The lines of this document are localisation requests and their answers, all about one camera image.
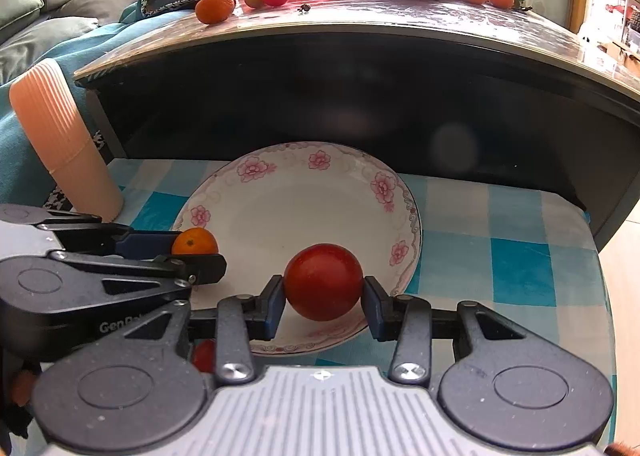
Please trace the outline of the small orange mandarin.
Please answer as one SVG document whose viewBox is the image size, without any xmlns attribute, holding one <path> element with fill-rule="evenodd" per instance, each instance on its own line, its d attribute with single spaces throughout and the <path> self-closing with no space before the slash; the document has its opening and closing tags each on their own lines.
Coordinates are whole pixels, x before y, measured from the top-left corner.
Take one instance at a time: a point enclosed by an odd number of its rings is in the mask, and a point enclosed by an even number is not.
<svg viewBox="0 0 640 456">
<path fill-rule="evenodd" d="M 173 256 L 200 256 L 218 252 L 218 242 L 206 228 L 189 228 L 181 232 L 171 245 Z"/>
</svg>

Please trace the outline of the large red tomato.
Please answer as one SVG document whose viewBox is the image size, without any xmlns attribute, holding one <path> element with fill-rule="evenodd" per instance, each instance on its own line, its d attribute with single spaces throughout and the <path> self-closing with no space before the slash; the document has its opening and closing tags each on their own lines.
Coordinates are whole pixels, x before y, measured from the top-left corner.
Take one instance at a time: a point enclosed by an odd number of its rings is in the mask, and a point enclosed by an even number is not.
<svg viewBox="0 0 640 456">
<path fill-rule="evenodd" d="M 348 313 L 360 299 L 363 272 L 357 258 L 334 244 L 312 245 L 288 262 L 285 297 L 302 317 L 328 322 Z"/>
</svg>

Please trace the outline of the white floral plate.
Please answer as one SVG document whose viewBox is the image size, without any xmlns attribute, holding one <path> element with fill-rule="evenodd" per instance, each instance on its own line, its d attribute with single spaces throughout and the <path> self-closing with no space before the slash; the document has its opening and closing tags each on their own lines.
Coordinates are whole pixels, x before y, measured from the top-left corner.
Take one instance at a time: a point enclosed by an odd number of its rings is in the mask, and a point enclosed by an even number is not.
<svg viewBox="0 0 640 456">
<path fill-rule="evenodd" d="M 227 261 L 216 284 L 196 286 L 191 306 L 213 309 L 235 294 L 259 294 L 300 250 L 348 249 L 388 294 L 409 286 L 422 225 L 407 184 L 384 162 L 321 142 L 265 147 L 225 164 L 194 190 L 172 226 L 200 226 Z"/>
</svg>

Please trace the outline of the blue checkered cloth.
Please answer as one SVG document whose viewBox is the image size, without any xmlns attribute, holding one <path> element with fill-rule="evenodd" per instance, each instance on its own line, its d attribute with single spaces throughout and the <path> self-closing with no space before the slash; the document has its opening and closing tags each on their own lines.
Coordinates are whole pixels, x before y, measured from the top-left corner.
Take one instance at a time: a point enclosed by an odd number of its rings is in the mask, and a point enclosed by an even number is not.
<svg viewBox="0 0 640 456">
<path fill-rule="evenodd" d="M 113 159 L 125 205 L 119 223 L 168 230 L 194 190 L 224 163 Z M 401 174 L 423 226 L 423 248 L 406 289 L 435 309 L 474 300 L 583 358 L 616 391 L 608 292 L 589 218 L 557 194 Z M 375 365 L 388 369 L 395 345 L 363 332 L 341 346 L 256 364 Z"/>
</svg>

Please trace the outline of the peach ribbed cup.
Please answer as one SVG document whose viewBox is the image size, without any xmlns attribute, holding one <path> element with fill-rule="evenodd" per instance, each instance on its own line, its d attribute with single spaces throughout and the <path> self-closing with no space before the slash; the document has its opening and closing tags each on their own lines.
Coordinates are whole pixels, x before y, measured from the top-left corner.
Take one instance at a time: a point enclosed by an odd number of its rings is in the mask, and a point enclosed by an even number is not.
<svg viewBox="0 0 640 456">
<path fill-rule="evenodd" d="M 58 63 L 47 58 L 16 78 L 9 100 L 30 144 L 75 210 L 105 222 L 117 218 L 124 198 Z"/>
</svg>

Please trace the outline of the orange on table edge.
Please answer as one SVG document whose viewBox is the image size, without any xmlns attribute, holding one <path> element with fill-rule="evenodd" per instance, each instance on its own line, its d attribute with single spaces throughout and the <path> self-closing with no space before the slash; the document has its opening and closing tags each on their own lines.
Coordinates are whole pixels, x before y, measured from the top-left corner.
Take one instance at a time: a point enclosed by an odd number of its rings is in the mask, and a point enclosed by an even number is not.
<svg viewBox="0 0 640 456">
<path fill-rule="evenodd" d="M 235 0 L 199 0 L 194 12 L 202 24 L 215 25 L 228 20 L 234 9 Z"/>
</svg>

